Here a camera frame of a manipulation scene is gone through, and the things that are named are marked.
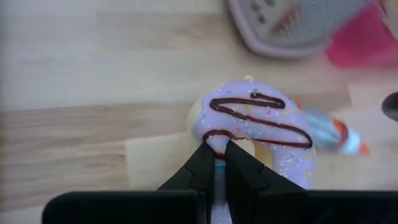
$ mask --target wooden table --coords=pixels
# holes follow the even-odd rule
[[[196,98],[246,75],[369,144],[370,158],[319,153],[315,188],[398,189],[398,124],[380,107],[397,71],[254,55],[221,0],[2,0],[0,17],[1,223],[39,223],[71,190],[156,187],[190,155]]]

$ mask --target orange rocket tip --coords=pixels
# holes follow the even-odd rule
[[[359,154],[362,156],[370,156],[371,155],[371,151],[369,150],[369,148],[365,145],[365,144],[361,144],[359,147]]]

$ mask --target donut hole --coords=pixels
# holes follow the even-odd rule
[[[250,155],[254,156],[260,162],[265,163],[265,165],[271,169],[274,168],[273,161],[274,156],[267,147],[259,142],[251,141],[247,139],[233,140],[239,147],[244,149]]]
[[[398,122],[398,92],[387,96],[381,109],[388,118]]]

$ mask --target colorful sprinkle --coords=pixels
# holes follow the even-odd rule
[[[305,170],[304,172],[307,178],[311,177],[312,173],[309,170]]]

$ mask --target donut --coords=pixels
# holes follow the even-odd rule
[[[299,107],[265,83],[229,82],[193,105],[187,129],[193,148],[206,142],[214,150],[216,166],[225,164],[228,141],[247,139],[257,159],[307,189],[315,172],[315,150]]]

